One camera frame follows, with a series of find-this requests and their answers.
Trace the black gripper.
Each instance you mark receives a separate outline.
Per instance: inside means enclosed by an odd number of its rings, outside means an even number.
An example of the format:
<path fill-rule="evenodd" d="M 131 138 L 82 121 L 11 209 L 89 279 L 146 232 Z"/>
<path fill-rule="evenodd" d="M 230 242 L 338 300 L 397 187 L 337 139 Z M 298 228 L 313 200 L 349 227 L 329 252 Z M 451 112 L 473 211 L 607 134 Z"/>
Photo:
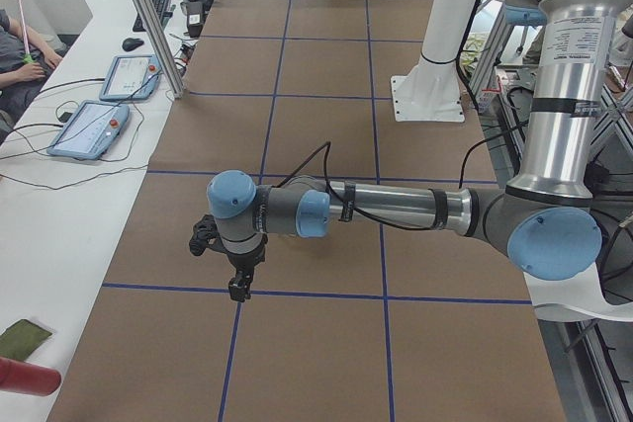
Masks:
<path fill-rule="evenodd" d="M 251 299 L 251 284 L 255 267 L 265 261 L 267 238 L 249 252 L 239 254 L 227 251 L 229 262 L 235 267 L 234 277 L 229 280 L 227 288 L 229 297 L 233 301 L 246 302 Z"/>

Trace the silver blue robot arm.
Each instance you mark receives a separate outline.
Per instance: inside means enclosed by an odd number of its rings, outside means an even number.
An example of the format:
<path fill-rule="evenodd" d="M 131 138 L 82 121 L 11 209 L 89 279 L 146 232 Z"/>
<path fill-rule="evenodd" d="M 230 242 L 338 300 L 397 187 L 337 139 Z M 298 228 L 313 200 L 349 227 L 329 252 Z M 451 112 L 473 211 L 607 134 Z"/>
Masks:
<path fill-rule="evenodd" d="M 632 0 L 506 0 L 546 19 L 518 174 L 503 191 L 420 190 L 316 180 L 300 171 L 276 186 L 237 170 L 209 184 L 209 213 L 189 243 L 193 254 L 227 256 L 228 291 L 250 297 L 255 267 L 272 234 L 322 237 L 332 218 L 364 216 L 409 231 L 449 229 L 489 243 L 520 271 L 546 281 L 574 277 L 602 246 L 584 176 L 617 16 Z"/>

